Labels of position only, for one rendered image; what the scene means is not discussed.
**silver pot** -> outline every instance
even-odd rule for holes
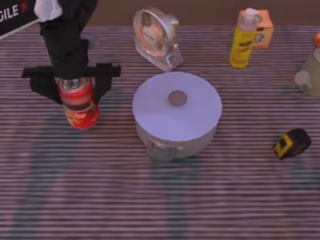
[[[196,155],[211,142],[222,103],[215,88],[201,77],[168,72],[138,88],[132,112],[147,155],[170,161]]]
[[[305,94],[320,97],[320,47],[313,50],[294,81]]]

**mustard bottle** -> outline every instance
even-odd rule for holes
[[[230,65],[234,68],[243,69],[249,63],[258,28],[255,15],[259,13],[257,10],[247,8],[244,16],[240,17],[236,24],[229,57]]]

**red can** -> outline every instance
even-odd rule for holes
[[[90,77],[59,79],[58,89],[65,115],[74,128],[89,129],[96,125],[100,111]]]

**cardboard box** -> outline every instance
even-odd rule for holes
[[[270,19],[268,10],[258,10],[260,14],[256,15],[256,22],[258,25],[253,48],[265,49],[269,46],[269,43],[274,32],[274,25]],[[243,17],[245,11],[242,10],[239,13],[239,18]]]

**yellow and black object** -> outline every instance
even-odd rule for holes
[[[311,145],[311,138],[303,128],[296,128],[281,136],[273,145],[279,160],[303,153]]]

